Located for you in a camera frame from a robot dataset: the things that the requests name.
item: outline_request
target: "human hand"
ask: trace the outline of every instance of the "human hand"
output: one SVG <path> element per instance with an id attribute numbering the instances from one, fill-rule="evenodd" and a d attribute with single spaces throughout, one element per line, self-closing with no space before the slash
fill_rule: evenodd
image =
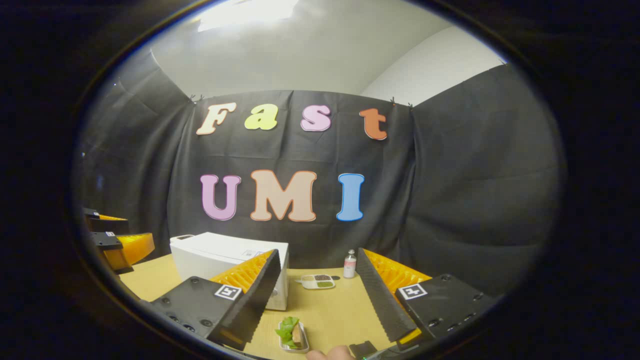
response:
<path id="1" fill-rule="evenodd" d="M 355 360 L 355 357 L 351 356 L 346 345 L 339 345 L 329 350 L 326 355 L 321 351 L 311 350 L 307 352 L 307 360 Z"/>

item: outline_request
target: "ceiling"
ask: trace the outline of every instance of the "ceiling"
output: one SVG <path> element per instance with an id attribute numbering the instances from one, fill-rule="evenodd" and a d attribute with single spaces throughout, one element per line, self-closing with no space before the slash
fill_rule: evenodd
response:
<path id="1" fill-rule="evenodd" d="M 402 0 L 300 0 L 288 19 L 198 32 L 185 21 L 151 43 L 187 95 L 320 90 L 359 95 L 425 38 L 451 26 Z"/>

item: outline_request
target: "wooden table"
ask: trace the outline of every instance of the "wooden table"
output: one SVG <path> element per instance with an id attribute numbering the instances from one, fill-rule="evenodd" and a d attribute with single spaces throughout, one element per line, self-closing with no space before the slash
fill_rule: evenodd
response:
<path id="1" fill-rule="evenodd" d="M 172 255 L 133 266 L 133 272 L 120 275 L 122 282 L 141 299 L 153 301 L 182 281 Z M 294 280 L 301 275 L 338 275 L 335 287 L 306 290 Z M 282 318 L 295 316 L 305 324 L 311 349 L 325 354 L 336 345 L 359 344 L 369 340 L 378 350 L 388 348 L 387 335 L 376 316 L 359 276 L 342 277 L 342 268 L 288 269 L 289 298 L 286 311 L 265 310 L 260 324 L 244 352 L 269 359 L 304 359 L 304 354 L 284 352 L 275 329 Z"/>

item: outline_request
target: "small tray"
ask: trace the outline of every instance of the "small tray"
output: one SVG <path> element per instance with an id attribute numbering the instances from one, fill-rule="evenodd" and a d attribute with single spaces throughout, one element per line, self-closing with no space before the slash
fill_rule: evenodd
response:
<path id="1" fill-rule="evenodd" d="M 304 346 L 303 348 L 289 348 L 288 345 L 284 345 L 282 343 L 282 338 L 278 336 L 278 339 L 280 340 L 280 348 L 286 352 L 297 352 L 297 353 L 301 353 L 304 354 L 305 352 L 309 352 L 309 341 L 307 340 L 307 333 L 305 332 L 305 326 L 298 321 L 298 324 L 300 324 L 300 332 L 302 333 L 302 345 Z M 278 323 L 278 329 L 282 328 L 282 322 Z"/>
<path id="2" fill-rule="evenodd" d="M 326 274 L 302 275 L 300 277 L 300 280 L 296 281 L 301 283 L 305 289 L 310 290 L 323 290 L 335 287 L 335 281 L 333 281 L 331 276 Z"/>

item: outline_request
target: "peach letter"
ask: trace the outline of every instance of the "peach letter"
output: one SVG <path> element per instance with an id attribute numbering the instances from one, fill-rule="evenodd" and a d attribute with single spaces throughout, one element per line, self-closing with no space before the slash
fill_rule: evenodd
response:
<path id="1" fill-rule="evenodd" d="M 251 110 L 253 115 L 246 118 L 244 121 L 244 127 L 249 130 L 271 130 L 278 122 L 276 121 L 276 115 L 278 115 L 278 106 L 274 104 L 262 104 L 254 107 Z"/>
<path id="2" fill-rule="evenodd" d="M 255 180 L 255 211 L 251 218 L 256 221 L 271 220 L 271 213 L 267 210 L 267 201 L 271 204 L 273 213 L 279 220 L 292 205 L 289 213 L 291 221 L 313 221 L 316 214 L 311 208 L 311 187 L 317 179 L 313 171 L 298 171 L 291 177 L 287 189 L 282 187 L 271 170 L 256 170 L 251 173 Z"/>
<path id="3" fill-rule="evenodd" d="M 225 117 L 227 116 L 227 110 L 229 113 L 232 113 L 235 109 L 236 104 L 234 102 L 230 102 L 228 104 L 211 105 L 209 107 L 207 117 L 204 118 L 204 122 L 202 122 L 202 126 L 200 126 L 200 129 L 196 130 L 196 134 L 213 134 L 213 132 L 216 130 L 216 128 L 213 127 L 213 124 L 222 124 L 222 122 L 225 121 Z"/>
<path id="4" fill-rule="evenodd" d="M 364 117 L 364 132 L 367 136 L 376 139 L 384 140 L 387 138 L 386 131 L 380 131 L 379 123 L 386 122 L 387 118 L 384 115 L 378 114 L 378 109 L 366 109 L 360 112 L 360 116 Z"/>

